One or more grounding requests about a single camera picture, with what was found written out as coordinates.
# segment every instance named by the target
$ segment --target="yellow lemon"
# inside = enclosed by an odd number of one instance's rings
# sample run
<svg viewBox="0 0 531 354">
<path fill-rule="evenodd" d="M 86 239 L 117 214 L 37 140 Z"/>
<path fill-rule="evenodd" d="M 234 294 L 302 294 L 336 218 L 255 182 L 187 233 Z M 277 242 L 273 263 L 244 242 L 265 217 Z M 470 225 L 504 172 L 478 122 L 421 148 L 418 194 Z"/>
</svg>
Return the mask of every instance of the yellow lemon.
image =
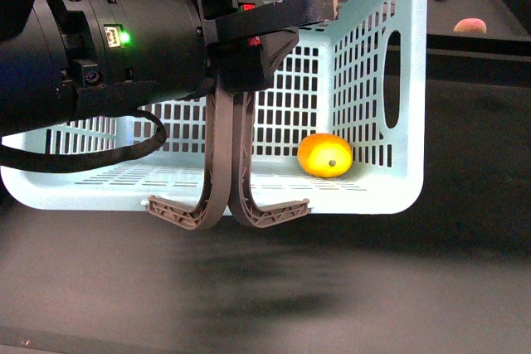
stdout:
<svg viewBox="0 0 531 354">
<path fill-rule="evenodd" d="M 315 133 L 302 140 L 297 159 L 304 171 L 312 176 L 338 177 L 352 166 L 352 149 L 338 136 Z"/>
</svg>

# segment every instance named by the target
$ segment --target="gray table surface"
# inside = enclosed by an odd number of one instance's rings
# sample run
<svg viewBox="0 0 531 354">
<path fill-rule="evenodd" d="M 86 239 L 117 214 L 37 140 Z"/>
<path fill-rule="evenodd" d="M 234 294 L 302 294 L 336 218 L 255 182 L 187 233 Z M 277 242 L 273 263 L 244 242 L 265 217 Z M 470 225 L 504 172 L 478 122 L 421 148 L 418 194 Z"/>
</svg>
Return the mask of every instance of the gray table surface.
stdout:
<svg viewBox="0 0 531 354">
<path fill-rule="evenodd" d="M 371 234 L 345 216 L 190 233 L 13 204 L 0 352 L 531 352 L 525 253 Z"/>
</svg>

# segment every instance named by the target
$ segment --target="basket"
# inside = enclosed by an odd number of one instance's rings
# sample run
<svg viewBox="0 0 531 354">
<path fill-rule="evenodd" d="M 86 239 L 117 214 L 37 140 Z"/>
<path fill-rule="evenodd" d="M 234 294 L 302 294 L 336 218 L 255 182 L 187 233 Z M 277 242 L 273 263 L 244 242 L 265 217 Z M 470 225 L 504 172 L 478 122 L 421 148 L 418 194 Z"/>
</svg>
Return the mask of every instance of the basket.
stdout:
<svg viewBox="0 0 531 354">
<path fill-rule="evenodd" d="M 253 196 L 259 205 L 308 198 L 313 213 L 403 211 L 417 199 L 423 179 L 426 0 L 339 0 L 339 6 L 337 21 L 300 29 L 300 43 L 276 72 L 275 86 L 256 96 Z M 399 93 L 391 104 L 384 69 L 396 32 Z M 397 107 L 397 119 L 389 120 L 386 105 Z M 169 138 L 138 161 L 66 175 L 2 167 L 2 179 L 20 202 L 41 209 L 143 211 L 150 195 L 193 206 L 202 192 L 204 107 L 204 99 L 145 107 L 165 123 Z M 94 118 L 3 143 L 39 153 L 85 153 L 141 141 L 152 129 L 135 119 Z M 300 168 L 297 147 L 315 132 L 352 145 L 346 174 L 320 179 Z"/>
</svg>

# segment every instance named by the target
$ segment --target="green led light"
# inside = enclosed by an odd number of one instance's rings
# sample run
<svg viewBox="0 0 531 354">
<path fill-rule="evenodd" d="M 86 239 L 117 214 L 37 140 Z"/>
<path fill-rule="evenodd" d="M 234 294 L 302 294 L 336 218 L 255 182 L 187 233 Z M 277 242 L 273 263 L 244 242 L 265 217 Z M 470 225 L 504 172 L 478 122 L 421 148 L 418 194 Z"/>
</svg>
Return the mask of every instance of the green led light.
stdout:
<svg viewBox="0 0 531 354">
<path fill-rule="evenodd" d="M 131 35 L 127 33 L 126 31 L 122 31 L 119 33 L 119 41 L 121 41 L 124 44 L 131 42 Z"/>
</svg>

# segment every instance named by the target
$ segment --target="screw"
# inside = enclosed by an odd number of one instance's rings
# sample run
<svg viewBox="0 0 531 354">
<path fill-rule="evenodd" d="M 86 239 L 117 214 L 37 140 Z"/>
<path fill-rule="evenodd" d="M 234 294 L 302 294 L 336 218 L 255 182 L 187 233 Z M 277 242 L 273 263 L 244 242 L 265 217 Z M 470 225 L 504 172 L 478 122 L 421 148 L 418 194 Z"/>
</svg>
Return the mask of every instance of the screw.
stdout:
<svg viewBox="0 0 531 354">
<path fill-rule="evenodd" d="M 102 74 L 97 70 L 92 70 L 85 76 L 86 83 L 89 83 L 91 85 L 95 85 L 101 80 Z"/>
</svg>

